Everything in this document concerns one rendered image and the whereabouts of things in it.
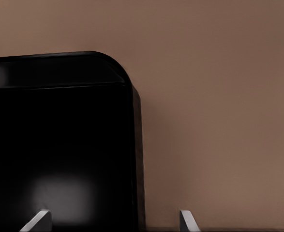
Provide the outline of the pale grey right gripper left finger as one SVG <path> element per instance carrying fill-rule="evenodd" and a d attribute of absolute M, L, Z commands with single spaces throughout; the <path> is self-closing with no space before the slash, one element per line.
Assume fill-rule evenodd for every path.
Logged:
<path fill-rule="evenodd" d="M 39 211 L 19 232 L 51 232 L 52 214 L 49 210 Z"/>

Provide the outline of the black rectangular tray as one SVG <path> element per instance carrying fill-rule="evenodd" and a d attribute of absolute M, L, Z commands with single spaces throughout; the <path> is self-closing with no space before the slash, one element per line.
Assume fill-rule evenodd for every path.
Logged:
<path fill-rule="evenodd" d="M 141 100 L 94 51 L 0 57 L 0 232 L 144 232 Z"/>

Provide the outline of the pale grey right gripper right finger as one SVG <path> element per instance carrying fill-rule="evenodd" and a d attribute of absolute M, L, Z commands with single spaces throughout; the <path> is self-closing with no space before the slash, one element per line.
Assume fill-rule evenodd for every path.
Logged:
<path fill-rule="evenodd" d="M 179 213 L 179 231 L 180 232 L 201 232 L 191 211 L 180 210 Z"/>

